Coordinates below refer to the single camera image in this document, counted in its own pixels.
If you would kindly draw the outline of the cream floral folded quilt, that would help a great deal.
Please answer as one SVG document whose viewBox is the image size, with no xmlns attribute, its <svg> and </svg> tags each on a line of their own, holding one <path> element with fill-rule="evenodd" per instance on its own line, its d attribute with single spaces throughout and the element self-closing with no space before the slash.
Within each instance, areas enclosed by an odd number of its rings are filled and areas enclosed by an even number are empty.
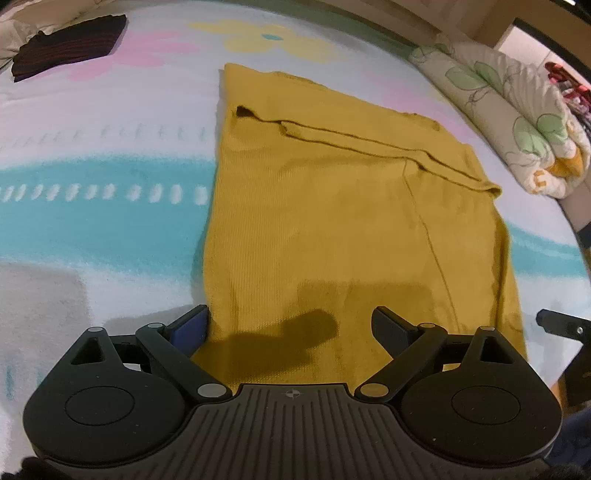
<svg viewBox="0 0 591 480">
<path fill-rule="evenodd" d="M 440 36 L 409 57 L 480 130 L 520 185 L 564 199 L 585 179 L 590 140 L 559 89 L 486 45 Z"/>
</svg>

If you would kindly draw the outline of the dark folded garment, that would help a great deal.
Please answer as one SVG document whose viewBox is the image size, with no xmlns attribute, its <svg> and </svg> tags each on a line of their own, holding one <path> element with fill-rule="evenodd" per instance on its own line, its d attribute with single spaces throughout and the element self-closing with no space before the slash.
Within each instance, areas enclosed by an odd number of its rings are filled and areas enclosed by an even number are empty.
<svg viewBox="0 0 591 480">
<path fill-rule="evenodd" d="M 20 82 L 54 67 L 107 56 L 117 44 L 126 25 L 125 15 L 106 15 L 49 35 L 39 32 L 13 58 L 13 80 Z"/>
</svg>

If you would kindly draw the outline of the floral pastel bed sheet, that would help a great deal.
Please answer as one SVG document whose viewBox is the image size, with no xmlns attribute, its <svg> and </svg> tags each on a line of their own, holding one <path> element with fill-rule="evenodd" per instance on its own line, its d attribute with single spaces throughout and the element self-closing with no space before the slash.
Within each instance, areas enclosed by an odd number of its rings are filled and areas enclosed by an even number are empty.
<svg viewBox="0 0 591 480">
<path fill-rule="evenodd" d="M 290 1 L 114 1 L 106 57 L 14 82 L 1 72 L 1 467 L 31 452 L 29 396 L 86 328 L 131 333 L 204 300 L 219 73 L 280 70 L 440 122 L 501 186 L 528 357 L 555 382 L 578 353 L 536 323 L 590 314 L 590 280 L 559 204 L 526 193 L 480 133 L 408 60 L 409 48 Z"/>
</svg>

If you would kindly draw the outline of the mustard yellow knit garment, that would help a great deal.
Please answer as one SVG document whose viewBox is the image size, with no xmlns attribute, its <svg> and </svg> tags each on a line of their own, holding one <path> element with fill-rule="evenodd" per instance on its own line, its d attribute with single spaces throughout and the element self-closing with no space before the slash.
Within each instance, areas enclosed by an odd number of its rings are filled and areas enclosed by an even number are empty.
<svg viewBox="0 0 591 480">
<path fill-rule="evenodd" d="M 470 146 L 287 73 L 228 64 L 222 80 L 201 368 L 229 387 L 356 387 L 390 360 L 379 306 L 524 349 L 501 190 Z"/>
</svg>

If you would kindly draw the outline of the wooden bed frame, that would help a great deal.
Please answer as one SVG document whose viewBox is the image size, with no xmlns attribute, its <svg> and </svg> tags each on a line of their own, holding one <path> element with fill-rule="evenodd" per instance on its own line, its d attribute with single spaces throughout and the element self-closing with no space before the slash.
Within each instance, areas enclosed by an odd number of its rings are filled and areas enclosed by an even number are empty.
<svg viewBox="0 0 591 480">
<path fill-rule="evenodd" d="M 522 22 L 580 60 L 590 59 L 590 16 L 564 1 L 305 1 L 345 12 L 413 43 L 442 32 L 497 47 Z"/>
</svg>

